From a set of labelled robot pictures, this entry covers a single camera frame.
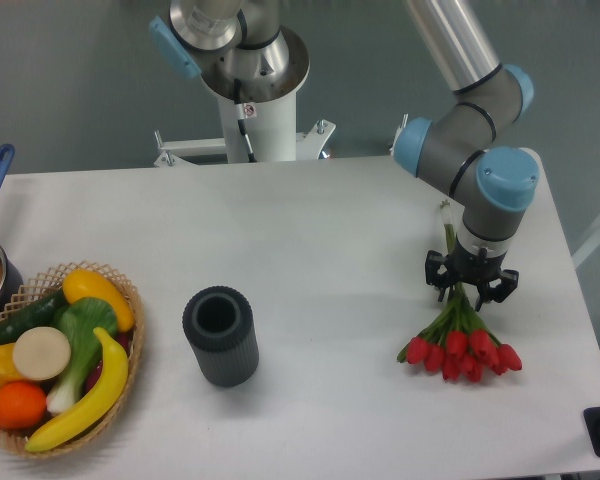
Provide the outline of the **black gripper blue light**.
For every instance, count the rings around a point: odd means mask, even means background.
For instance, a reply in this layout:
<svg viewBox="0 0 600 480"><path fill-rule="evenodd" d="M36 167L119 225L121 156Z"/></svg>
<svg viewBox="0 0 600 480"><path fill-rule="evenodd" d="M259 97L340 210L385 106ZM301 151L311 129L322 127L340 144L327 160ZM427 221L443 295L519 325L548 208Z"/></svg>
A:
<svg viewBox="0 0 600 480"><path fill-rule="evenodd" d="M450 256L429 250L425 258L425 281L438 292L438 302L444 300L452 285L474 285L478 292L474 309L480 311L485 303L504 302L518 287L519 272L501 270L504 258L505 255L489 257L485 247L471 253L461 244L454 246Z"/></svg>

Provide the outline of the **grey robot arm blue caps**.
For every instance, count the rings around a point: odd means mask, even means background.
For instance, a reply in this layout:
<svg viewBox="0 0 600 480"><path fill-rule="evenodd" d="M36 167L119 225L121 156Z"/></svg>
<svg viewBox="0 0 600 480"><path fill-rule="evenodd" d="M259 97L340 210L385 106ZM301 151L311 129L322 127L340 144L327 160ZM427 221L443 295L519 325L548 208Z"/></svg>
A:
<svg viewBox="0 0 600 480"><path fill-rule="evenodd" d="M501 63L464 1L406 5L455 97L440 120L408 120L391 154L403 169L463 206L456 243L429 253L425 277L447 290L475 286L478 303L504 301L519 275L502 263L539 180L529 152L497 146L497 136L533 100L529 76ZM217 98L232 163L294 161L309 144L296 131L296 93L309 72L303 41L279 20L275 1L174 1L149 25L163 58L200 78Z"/></svg>

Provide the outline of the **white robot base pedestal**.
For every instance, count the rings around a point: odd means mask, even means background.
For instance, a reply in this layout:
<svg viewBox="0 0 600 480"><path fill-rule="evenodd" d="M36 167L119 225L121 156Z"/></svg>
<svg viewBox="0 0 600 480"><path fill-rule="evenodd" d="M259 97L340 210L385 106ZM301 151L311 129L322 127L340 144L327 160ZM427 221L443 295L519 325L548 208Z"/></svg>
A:
<svg viewBox="0 0 600 480"><path fill-rule="evenodd" d="M267 102L216 96L230 164L296 160L296 94Z"/></svg>

